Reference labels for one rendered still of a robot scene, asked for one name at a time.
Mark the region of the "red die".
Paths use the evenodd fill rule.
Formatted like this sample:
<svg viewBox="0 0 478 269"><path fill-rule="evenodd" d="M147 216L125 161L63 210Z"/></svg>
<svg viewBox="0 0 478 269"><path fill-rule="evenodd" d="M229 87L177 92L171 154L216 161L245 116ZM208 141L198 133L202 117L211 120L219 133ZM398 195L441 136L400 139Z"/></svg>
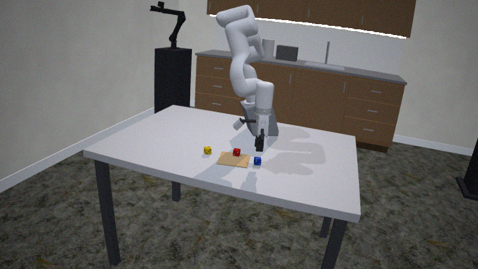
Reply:
<svg viewBox="0 0 478 269"><path fill-rule="evenodd" d="M235 148L235 149L233 150L233 156L238 156L238 157L239 157L240 151L241 151L240 149Z"/></svg>

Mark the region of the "tan flat mat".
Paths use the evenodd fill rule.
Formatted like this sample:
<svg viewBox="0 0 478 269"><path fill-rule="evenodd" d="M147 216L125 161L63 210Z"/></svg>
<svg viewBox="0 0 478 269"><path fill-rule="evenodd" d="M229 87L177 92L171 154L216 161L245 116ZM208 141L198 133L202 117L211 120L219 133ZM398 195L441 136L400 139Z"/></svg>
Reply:
<svg viewBox="0 0 478 269"><path fill-rule="evenodd" d="M217 164L225 165L225 166L248 168L249 159L250 159L250 155L247 155L247 154L240 154L238 157L238 156L233 156L232 152L222 151L217 161Z"/></svg>

